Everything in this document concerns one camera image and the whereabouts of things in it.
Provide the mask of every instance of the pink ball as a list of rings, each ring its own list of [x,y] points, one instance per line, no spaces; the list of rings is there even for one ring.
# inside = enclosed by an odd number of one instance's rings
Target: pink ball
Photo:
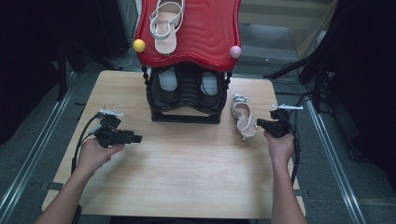
[[[241,52],[242,52],[242,50],[241,50],[241,48],[239,48],[239,46],[232,46],[230,48],[230,55],[231,55],[231,57],[233,57],[235,59],[237,59],[241,56]]]

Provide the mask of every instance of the yellow ball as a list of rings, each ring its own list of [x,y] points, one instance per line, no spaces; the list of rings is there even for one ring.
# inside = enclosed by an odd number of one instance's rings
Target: yellow ball
[[[143,52],[144,50],[145,50],[145,48],[146,48],[146,43],[143,41],[143,40],[141,40],[141,39],[136,39],[135,41],[134,41],[134,44],[133,44],[133,46],[134,46],[134,50],[136,51],[136,52]]]

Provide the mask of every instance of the high heel shoe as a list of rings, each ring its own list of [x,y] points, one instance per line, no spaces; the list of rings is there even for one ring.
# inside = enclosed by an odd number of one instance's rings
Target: high heel shoe
[[[177,46],[176,32],[183,22],[184,0],[159,0],[157,8],[149,16],[150,32],[155,49],[169,55]]]
[[[233,97],[231,112],[238,119],[236,128],[242,136],[241,140],[245,142],[247,138],[254,136],[257,126],[253,120],[253,113],[248,104],[248,99],[244,95],[236,94]]]

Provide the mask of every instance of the wooden table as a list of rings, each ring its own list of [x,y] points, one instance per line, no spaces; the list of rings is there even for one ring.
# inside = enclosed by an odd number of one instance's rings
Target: wooden table
[[[232,77],[220,124],[153,122],[142,74],[104,71],[53,182],[68,179],[78,137],[105,105],[124,114],[119,129],[135,131],[143,140],[126,145],[96,172],[80,201],[83,214],[270,218],[273,175],[268,143],[262,128],[241,142],[231,114],[235,93],[249,99],[254,119],[270,118],[276,97],[269,80]],[[196,111],[182,107],[172,113]],[[299,188],[297,181],[294,187]],[[57,192],[49,191],[43,209]],[[302,197],[298,201],[304,211]]]

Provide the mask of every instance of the metal rail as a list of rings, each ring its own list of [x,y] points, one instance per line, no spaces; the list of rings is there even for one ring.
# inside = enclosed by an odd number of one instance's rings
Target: metal rail
[[[68,80],[69,90],[66,92],[63,99],[56,103],[43,129],[41,130],[40,135],[37,137],[35,144],[30,150],[29,155],[26,157],[17,176],[4,194],[0,202],[0,223],[7,223],[11,217],[15,205],[21,197],[23,190],[25,189],[26,184],[28,183],[29,178],[35,169],[35,166],[43,154],[44,148],[48,143],[60,116],[64,112],[64,108],[70,99],[70,95],[77,81],[77,74],[74,72],[71,73]]]
[[[341,162],[339,161],[338,156],[334,150],[332,140],[326,130],[326,126],[323,123],[321,115],[316,112],[311,101],[307,101],[306,103],[311,118],[314,121],[315,127],[317,128],[320,141],[325,149],[327,159],[332,168],[332,173],[335,176],[335,180],[337,181],[338,187],[341,191],[341,195],[343,196],[344,202],[346,204],[346,209],[350,215],[350,218],[353,223],[365,224],[366,220],[361,211],[359,202],[355,196],[353,188],[349,183],[347,175],[344,172]]]

